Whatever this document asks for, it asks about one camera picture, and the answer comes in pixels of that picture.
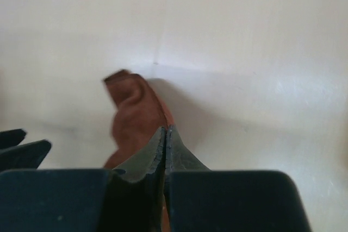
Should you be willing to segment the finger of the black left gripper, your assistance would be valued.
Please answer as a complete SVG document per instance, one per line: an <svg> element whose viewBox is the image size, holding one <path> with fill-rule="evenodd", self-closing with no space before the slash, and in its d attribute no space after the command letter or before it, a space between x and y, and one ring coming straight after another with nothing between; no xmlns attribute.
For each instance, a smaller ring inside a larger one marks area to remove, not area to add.
<svg viewBox="0 0 348 232"><path fill-rule="evenodd" d="M19 145L26 137L23 129L13 129L0 132L0 149L7 149Z"/></svg>
<svg viewBox="0 0 348 232"><path fill-rule="evenodd" d="M1 171L37 169L52 148L47 140L1 149Z"/></svg>

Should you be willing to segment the brown towel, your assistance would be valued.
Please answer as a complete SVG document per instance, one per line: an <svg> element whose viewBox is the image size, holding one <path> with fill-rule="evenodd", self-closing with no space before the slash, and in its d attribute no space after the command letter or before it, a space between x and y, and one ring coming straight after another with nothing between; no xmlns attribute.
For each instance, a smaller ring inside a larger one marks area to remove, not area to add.
<svg viewBox="0 0 348 232"><path fill-rule="evenodd" d="M118 149L104 165L111 169L145 147L158 128L173 124L173 118L142 76L120 70L103 81L117 107L111 134Z"/></svg>

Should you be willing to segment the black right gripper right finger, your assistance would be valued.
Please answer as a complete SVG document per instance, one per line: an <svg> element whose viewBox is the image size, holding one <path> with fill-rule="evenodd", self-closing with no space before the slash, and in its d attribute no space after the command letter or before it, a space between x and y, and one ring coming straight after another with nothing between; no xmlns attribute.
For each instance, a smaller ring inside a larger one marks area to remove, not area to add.
<svg viewBox="0 0 348 232"><path fill-rule="evenodd" d="M285 173L212 171L166 134L164 195L172 231L310 231L299 192Z"/></svg>

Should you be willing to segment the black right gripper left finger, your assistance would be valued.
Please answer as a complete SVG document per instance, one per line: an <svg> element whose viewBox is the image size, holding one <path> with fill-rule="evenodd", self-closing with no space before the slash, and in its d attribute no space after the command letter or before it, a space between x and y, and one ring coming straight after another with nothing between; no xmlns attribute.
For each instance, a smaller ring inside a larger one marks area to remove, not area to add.
<svg viewBox="0 0 348 232"><path fill-rule="evenodd" d="M1 231L161 231L165 134L112 170L1 171Z"/></svg>

